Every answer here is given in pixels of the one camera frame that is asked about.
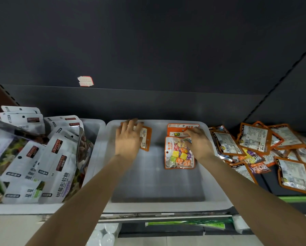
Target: right hand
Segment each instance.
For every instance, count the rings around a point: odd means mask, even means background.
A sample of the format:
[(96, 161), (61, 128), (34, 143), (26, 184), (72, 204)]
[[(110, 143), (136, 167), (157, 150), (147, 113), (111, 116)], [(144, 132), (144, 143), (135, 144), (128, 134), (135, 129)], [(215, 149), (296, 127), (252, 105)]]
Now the right hand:
[(194, 127), (186, 130), (184, 133), (191, 137), (192, 143), (185, 142), (185, 144), (198, 161), (215, 156), (212, 144), (203, 129)]

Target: white plastic bin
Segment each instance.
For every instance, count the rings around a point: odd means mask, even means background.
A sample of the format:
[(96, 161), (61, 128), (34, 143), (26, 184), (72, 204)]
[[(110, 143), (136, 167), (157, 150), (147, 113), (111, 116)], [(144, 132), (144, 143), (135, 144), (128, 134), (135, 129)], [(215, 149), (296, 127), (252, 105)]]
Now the white plastic bin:
[[(87, 173), (85, 176), (85, 181), (91, 179), (93, 177), (95, 164), (92, 164), (92, 159), (96, 158), (93, 155), (97, 155), (100, 147), (100, 136), (104, 134), (105, 130), (105, 122), (103, 120), (98, 119), (86, 119), (81, 118), (85, 134), (88, 139), (90, 139), (93, 143), (95, 143), (91, 160), (88, 165)], [(62, 204), (0, 204), (0, 215), (34, 215), (34, 214), (53, 214), (56, 212)]]
[[(115, 130), (123, 121), (113, 120), (106, 125), (95, 160), (95, 174), (114, 155)], [(115, 189), (105, 213), (216, 211), (232, 207), (221, 187), (202, 165), (196, 163), (195, 169), (164, 169), (167, 124), (199, 124), (212, 140), (206, 124), (177, 120), (140, 121), (152, 128), (150, 150), (139, 150), (133, 166)]]

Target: gummy candy bag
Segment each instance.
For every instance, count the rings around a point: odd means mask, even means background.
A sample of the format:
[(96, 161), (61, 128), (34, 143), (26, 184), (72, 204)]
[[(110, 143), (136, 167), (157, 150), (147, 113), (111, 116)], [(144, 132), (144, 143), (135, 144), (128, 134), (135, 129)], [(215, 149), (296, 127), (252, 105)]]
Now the gummy candy bag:
[(165, 138), (165, 169), (193, 169), (195, 167), (193, 153), (188, 147), (186, 147), (185, 141), (191, 142), (191, 138), (179, 138), (173, 136), (167, 136)]

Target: yellow candy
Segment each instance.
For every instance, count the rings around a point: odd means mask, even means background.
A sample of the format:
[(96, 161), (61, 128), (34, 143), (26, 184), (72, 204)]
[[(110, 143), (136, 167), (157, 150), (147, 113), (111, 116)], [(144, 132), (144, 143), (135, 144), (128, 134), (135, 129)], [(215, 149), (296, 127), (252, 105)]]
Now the yellow candy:
[(172, 156), (174, 156), (174, 157), (179, 157), (179, 151), (174, 151), (174, 152), (172, 153)]
[(187, 153), (181, 153), (180, 159), (186, 160), (187, 158)]

